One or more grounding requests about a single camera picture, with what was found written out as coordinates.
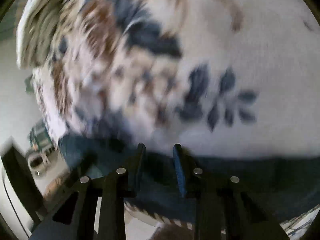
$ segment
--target metal rivet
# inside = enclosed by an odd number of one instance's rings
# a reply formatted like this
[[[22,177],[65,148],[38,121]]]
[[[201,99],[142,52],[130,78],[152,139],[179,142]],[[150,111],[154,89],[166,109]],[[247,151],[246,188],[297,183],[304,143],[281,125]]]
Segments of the metal rivet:
[[[89,181],[89,177],[87,177],[87,176],[84,176],[84,177],[80,178],[80,182],[81,183],[87,183],[88,181]]]
[[[126,172],[126,169],[125,168],[119,168],[119,169],[117,169],[117,173],[118,174],[125,174],[125,172]]]
[[[200,174],[202,174],[202,172],[203,172],[203,171],[202,171],[201,168],[194,168],[194,169],[193,169],[193,173],[194,173],[194,174],[200,175]]]
[[[238,182],[240,181],[240,179],[239,179],[237,176],[232,176],[232,177],[230,178],[230,180],[231,180],[231,182],[233,182],[233,183],[238,183]]]

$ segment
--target screw head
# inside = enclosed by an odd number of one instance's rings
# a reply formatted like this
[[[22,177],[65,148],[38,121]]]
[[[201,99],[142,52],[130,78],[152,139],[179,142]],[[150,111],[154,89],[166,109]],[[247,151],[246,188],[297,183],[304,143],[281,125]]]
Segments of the screw head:
[[[88,181],[89,181],[89,177],[87,177],[87,176],[84,176],[84,177],[80,178],[80,182],[81,183],[87,183]]]
[[[237,176],[232,176],[232,177],[230,178],[230,180],[231,180],[231,182],[233,182],[233,183],[238,183],[238,182],[240,181],[240,179],[239,179]]]
[[[203,171],[201,168],[194,168],[193,173],[196,175],[201,175],[203,173]]]
[[[126,172],[126,169],[125,169],[125,168],[119,168],[119,169],[117,169],[117,173],[118,173],[119,175],[125,174],[125,172]]]

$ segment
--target white wall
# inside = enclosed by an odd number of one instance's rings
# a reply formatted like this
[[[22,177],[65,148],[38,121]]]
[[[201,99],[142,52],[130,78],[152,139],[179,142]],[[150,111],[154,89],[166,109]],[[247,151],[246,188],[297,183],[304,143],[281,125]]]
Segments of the white wall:
[[[30,147],[28,134],[41,119],[34,95],[25,93],[24,80],[31,70],[16,66],[15,40],[0,42],[0,148],[13,137],[24,154]]]

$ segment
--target room wall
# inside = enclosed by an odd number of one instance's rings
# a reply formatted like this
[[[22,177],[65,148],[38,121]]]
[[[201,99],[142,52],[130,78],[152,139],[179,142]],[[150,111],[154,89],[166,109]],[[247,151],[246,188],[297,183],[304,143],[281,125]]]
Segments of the room wall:
[[[16,66],[15,39],[0,42],[0,148],[10,137],[24,154],[30,147],[28,134],[41,119],[34,95],[25,93],[24,80],[31,70]]]

